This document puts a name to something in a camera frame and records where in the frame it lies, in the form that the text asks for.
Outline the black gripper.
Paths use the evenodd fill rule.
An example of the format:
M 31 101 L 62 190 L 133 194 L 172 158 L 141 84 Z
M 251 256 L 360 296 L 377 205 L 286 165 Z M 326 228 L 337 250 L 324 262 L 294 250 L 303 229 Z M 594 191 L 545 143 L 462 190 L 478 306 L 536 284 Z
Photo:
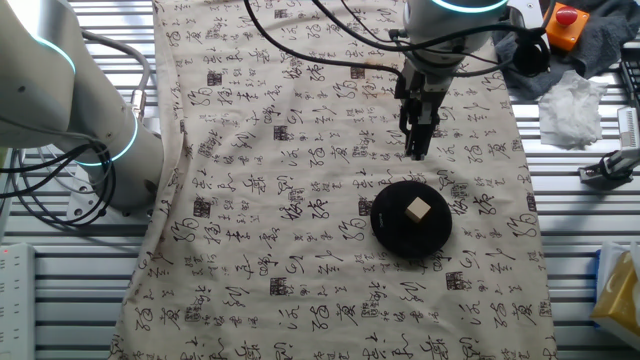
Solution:
M 405 155 L 411 159 L 423 159 L 439 125 L 438 111 L 449 90 L 452 78 L 422 72 L 410 60 L 402 69 L 404 83 L 397 98 L 401 100 L 399 128 L 405 135 Z M 416 129 L 418 125 L 418 150 Z

